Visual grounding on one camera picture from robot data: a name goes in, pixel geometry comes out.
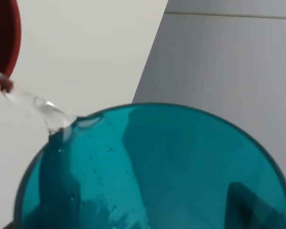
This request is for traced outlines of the teal translucent plastic cup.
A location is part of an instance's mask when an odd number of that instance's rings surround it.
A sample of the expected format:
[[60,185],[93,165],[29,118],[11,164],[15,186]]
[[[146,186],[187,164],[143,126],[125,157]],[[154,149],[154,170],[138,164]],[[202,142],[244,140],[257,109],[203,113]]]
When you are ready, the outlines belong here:
[[49,124],[16,229],[286,229],[286,180],[248,133],[162,103]]

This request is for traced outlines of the red plastic cup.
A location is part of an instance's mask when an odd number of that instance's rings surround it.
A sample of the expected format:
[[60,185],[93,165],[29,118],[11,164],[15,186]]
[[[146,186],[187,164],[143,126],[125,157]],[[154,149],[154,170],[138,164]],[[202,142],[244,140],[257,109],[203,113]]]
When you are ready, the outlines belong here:
[[10,77],[21,42],[21,20],[16,0],[0,0],[0,72]]

